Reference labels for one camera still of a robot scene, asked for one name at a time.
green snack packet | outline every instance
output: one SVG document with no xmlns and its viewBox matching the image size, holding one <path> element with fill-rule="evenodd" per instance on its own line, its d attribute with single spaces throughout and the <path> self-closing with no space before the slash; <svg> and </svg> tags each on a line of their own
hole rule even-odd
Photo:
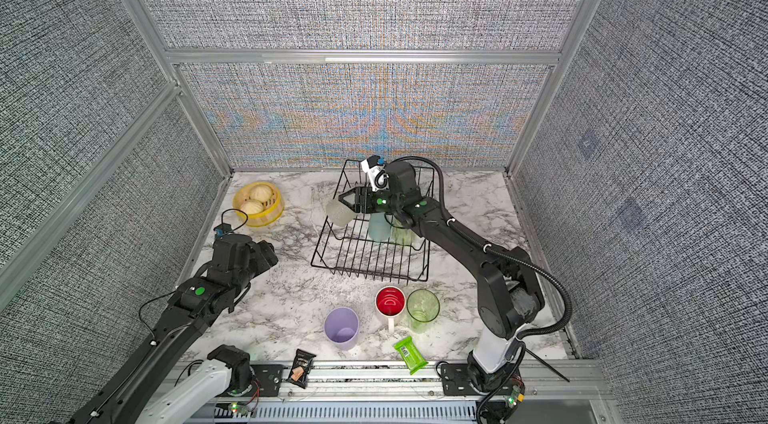
<svg viewBox="0 0 768 424">
<path fill-rule="evenodd" d="M 396 342 L 392 347 L 394 347 L 397 352 L 400 352 L 400 357 L 402 357 L 402 360 L 408 365 L 408 369 L 411 370 L 411 375 L 427 365 L 427 360 L 424 359 L 424 356 L 422 356 L 420 352 L 418 352 L 416 344 L 413 343 L 413 339 L 410 336 L 404 340 Z"/>
</svg>

yellow steamer basket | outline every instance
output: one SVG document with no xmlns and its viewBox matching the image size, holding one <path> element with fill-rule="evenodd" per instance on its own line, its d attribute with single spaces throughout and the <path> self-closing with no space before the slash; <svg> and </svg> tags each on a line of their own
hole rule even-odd
<svg viewBox="0 0 768 424">
<path fill-rule="evenodd" d="M 262 212 L 254 215 L 248 215 L 248 222 L 246 224 L 250 227 L 262 227 L 274 223 L 274 221 L 276 221 L 277 218 L 283 214 L 283 208 L 285 207 L 283 204 L 283 195 L 280 193 L 280 189 L 278 189 L 277 186 L 271 182 L 266 181 L 252 182 L 248 186 L 241 188 L 237 194 L 235 194 L 235 197 L 232 198 L 232 207 L 240 209 L 246 199 L 248 199 L 248 196 L 250 196 L 251 189 L 258 185 L 269 186 L 270 189 L 272 189 L 272 197 L 268 200 L 268 202 L 264 203 L 264 210 Z M 241 221 L 245 219 L 243 217 L 243 213 L 236 212 L 234 214 L 238 215 Z"/>
</svg>

transparent green cup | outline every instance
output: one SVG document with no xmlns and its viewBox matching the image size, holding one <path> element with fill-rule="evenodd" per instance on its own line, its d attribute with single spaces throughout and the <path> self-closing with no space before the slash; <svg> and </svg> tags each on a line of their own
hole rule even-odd
<svg viewBox="0 0 768 424">
<path fill-rule="evenodd" d="M 440 301 L 427 289 L 417 289 L 406 302 L 411 330 L 415 333 L 426 331 L 440 314 Z"/>
</svg>

light green cup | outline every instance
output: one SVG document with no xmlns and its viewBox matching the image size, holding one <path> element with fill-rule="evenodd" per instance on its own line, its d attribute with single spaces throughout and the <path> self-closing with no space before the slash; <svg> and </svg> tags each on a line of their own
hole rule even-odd
<svg viewBox="0 0 768 424">
<path fill-rule="evenodd" d="M 440 314 L 440 301 L 427 289 L 417 289 L 406 302 L 410 328 L 415 333 L 426 331 Z"/>
</svg>

red mug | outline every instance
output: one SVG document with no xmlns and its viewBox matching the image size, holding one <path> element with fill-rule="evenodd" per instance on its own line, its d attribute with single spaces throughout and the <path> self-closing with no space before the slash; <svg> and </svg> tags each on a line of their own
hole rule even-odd
<svg viewBox="0 0 768 424">
<path fill-rule="evenodd" d="M 406 309 L 406 295 L 397 286 L 387 286 L 376 293 L 376 315 L 387 325 L 390 333 L 395 332 L 398 323 Z"/>
</svg>

